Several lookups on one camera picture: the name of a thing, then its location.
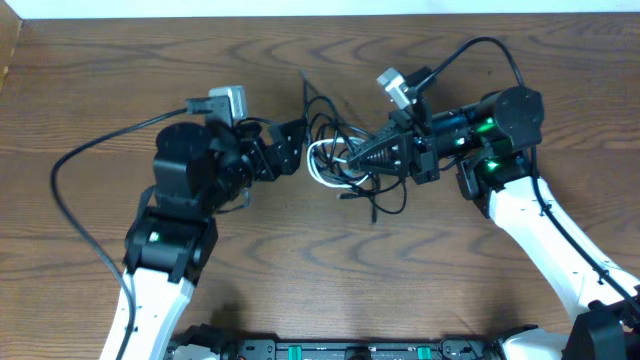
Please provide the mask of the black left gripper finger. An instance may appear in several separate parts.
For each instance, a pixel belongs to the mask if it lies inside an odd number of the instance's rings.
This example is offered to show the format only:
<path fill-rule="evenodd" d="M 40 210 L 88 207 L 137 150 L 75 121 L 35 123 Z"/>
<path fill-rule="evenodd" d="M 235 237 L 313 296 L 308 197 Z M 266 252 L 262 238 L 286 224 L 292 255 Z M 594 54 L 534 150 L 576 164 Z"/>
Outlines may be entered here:
<path fill-rule="evenodd" d="M 282 155 L 299 155 L 306 134 L 306 121 L 303 118 L 273 125 L 269 134 L 276 150 Z"/>
<path fill-rule="evenodd" d="M 300 166 L 301 148 L 279 144 L 275 149 L 276 167 L 282 175 L 293 175 Z"/>

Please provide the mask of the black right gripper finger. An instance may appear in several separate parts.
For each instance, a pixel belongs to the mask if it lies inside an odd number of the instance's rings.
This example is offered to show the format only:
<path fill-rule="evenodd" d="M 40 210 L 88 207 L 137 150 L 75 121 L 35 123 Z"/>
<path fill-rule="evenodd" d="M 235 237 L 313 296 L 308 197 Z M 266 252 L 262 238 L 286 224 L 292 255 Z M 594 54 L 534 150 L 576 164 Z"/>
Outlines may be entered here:
<path fill-rule="evenodd" d="M 409 175 L 409 142 L 406 139 L 369 140 L 347 157 L 350 170 L 405 178 Z"/>
<path fill-rule="evenodd" d="M 391 120 L 386 127 L 362 143 L 357 150 L 359 153 L 379 150 L 402 151 L 412 135 L 413 129 L 410 126 Z"/>

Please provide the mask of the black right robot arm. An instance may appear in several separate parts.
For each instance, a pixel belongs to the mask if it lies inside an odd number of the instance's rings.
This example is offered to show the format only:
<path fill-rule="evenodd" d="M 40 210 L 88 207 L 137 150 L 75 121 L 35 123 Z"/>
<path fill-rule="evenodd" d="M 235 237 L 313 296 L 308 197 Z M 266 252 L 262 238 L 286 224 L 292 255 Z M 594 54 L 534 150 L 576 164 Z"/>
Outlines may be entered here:
<path fill-rule="evenodd" d="M 639 280 L 611 260 L 570 218 L 540 176 L 540 93 L 516 86 L 431 115 L 414 104 L 356 147 L 346 163 L 367 174 L 435 181 L 440 160 L 457 168 L 462 196 L 524 250 L 564 306 L 572 329 L 534 325 L 489 342 L 486 359 L 636 359 Z"/>

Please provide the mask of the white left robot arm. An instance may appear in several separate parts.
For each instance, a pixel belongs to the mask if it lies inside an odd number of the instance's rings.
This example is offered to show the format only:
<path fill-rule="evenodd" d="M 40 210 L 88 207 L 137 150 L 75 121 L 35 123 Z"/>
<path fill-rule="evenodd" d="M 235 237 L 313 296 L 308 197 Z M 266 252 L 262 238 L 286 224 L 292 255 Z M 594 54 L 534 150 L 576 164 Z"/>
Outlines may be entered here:
<path fill-rule="evenodd" d="M 255 122 L 181 122 L 157 135 L 155 184 L 125 238 L 125 287 L 102 358 L 164 356 L 216 244 L 216 215 L 253 183 L 293 174 L 306 128 L 304 119 L 273 125 L 270 144 Z"/>

